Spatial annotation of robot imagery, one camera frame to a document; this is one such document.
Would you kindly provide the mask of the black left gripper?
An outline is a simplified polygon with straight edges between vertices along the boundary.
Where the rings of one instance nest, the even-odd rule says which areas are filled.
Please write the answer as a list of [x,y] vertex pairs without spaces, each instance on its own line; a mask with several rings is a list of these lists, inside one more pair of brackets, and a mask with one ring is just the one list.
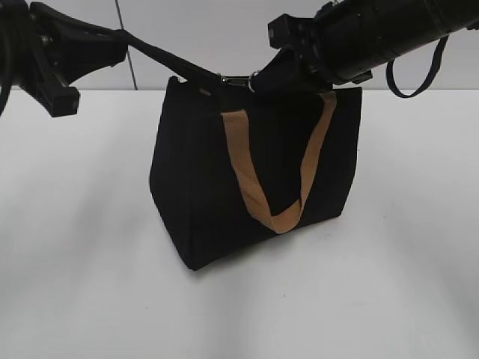
[[[33,31],[31,45],[34,60],[32,96],[46,109],[51,117],[77,114],[79,91],[70,86],[67,65],[67,44],[61,36],[66,27],[55,18],[58,11],[43,2],[33,1],[28,6],[28,19]],[[124,29],[110,29],[66,16],[63,23],[107,40],[127,51],[132,47],[173,73],[200,85],[220,85],[221,76],[199,67],[190,61],[140,40]]]

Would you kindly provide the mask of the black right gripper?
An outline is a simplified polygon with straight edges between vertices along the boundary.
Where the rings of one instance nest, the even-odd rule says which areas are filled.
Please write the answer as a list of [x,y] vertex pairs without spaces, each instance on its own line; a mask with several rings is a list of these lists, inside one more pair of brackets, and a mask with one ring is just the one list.
[[254,93],[324,93],[337,80],[326,63],[311,18],[283,14],[268,24],[269,44],[279,52],[251,78]]

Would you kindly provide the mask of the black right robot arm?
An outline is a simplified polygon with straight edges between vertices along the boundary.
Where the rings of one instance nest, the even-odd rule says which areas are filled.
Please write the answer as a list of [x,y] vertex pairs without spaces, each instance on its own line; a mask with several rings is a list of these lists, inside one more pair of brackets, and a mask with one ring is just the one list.
[[284,14],[268,24],[278,54],[252,77],[251,88],[273,95],[360,84],[378,66],[477,27],[477,1],[330,1],[313,17]]

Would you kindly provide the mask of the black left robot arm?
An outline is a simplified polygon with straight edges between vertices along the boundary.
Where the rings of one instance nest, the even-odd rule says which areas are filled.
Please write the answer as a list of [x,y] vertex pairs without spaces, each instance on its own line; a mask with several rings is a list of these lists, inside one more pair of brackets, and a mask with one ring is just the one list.
[[1,107],[18,86],[51,117],[75,115],[80,93],[74,82],[125,61],[129,47],[205,90],[221,84],[219,75],[124,29],[83,22],[38,1],[2,1]]

